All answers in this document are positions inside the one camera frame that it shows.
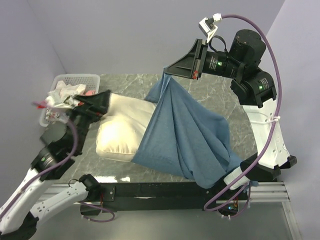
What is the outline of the cream pillow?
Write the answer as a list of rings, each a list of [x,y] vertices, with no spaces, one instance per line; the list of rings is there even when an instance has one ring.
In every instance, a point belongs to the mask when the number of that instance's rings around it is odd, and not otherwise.
[[[107,113],[96,136],[99,157],[131,162],[156,109],[156,104],[115,93],[110,94]]]

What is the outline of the blue pillowcase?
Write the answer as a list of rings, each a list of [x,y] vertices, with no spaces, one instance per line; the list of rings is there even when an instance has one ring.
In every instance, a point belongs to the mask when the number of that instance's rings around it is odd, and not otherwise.
[[[231,148],[223,116],[203,107],[165,73],[145,99],[156,106],[133,163],[193,180],[204,189],[219,180],[237,179],[233,189],[248,181],[239,177],[242,159]]]

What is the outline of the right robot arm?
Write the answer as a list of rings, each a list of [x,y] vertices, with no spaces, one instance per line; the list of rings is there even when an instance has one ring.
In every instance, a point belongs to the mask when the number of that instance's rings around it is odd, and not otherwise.
[[[198,79],[203,73],[231,79],[230,88],[249,119],[257,152],[262,156],[242,178],[239,176],[249,169],[257,155],[244,160],[223,179],[225,184],[219,187],[219,193],[230,200],[241,185],[249,181],[270,182],[282,169],[293,167],[297,158],[289,153],[284,143],[276,113],[278,100],[274,80],[259,68],[266,50],[261,36],[253,30],[241,29],[229,50],[208,51],[210,47],[211,43],[196,39],[190,51],[165,67],[164,72],[188,79]]]

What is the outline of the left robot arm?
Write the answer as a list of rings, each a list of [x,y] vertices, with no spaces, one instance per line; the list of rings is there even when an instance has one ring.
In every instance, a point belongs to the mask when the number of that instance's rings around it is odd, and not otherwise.
[[[76,95],[78,106],[34,102],[38,108],[51,108],[60,120],[50,123],[40,137],[44,147],[30,165],[21,184],[0,208],[0,238],[29,240],[37,226],[77,202],[103,199],[104,188],[91,175],[85,174],[66,190],[40,201],[40,197],[74,164],[73,157],[82,154],[91,124],[108,112],[112,92]]]

